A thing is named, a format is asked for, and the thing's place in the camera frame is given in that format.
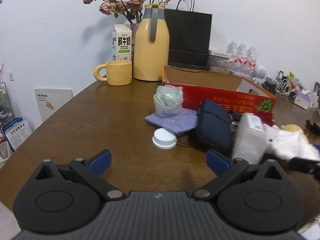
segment mug handle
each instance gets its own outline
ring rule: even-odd
[[[107,78],[103,78],[102,76],[100,76],[99,72],[101,69],[106,68],[107,65],[106,64],[102,64],[97,66],[94,71],[93,71],[93,76],[95,77],[96,80],[98,81],[107,81]]]

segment purple cloth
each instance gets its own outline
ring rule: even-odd
[[[145,117],[146,121],[157,124],[168,131],[182,133],[192,130],[196,127],[196,111],[183,108],[182,111],[172,117],[160,117],[157,113]]]

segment bottle cap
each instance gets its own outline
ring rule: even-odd
[[[169,132],[164,128],[159,128],[153,133],[152,142],[160,149],[169,150],[175,147],[177,138],[174,133]]]

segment wooden table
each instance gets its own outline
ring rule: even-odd
[[[158,85],[133,80],[121,87],[102,82],[87,87],[45,121],[0,170],[0,201],[12,209],[19,190],[43,159],[69,163],[105,148],[112,152],[112,164],[102,177],[126,194],[131,190],[191,193],[214,179],[204,152],[183,145],[164,151],[153,145],[154,128],[144,117],[155,110],[152,97]],[[307,117],[317,118],[315,111],[306,112],[280,96],[274,114],[278,125],[303,127]],[[313,143],[320,144],[319,138],[310,136]],[[303,225],[320,213],[320,184],[311,175],[288,173],[305,200]]]

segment white panel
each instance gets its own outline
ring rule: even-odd
[[[42,122],[72,98],[71,89],[35,89]]]

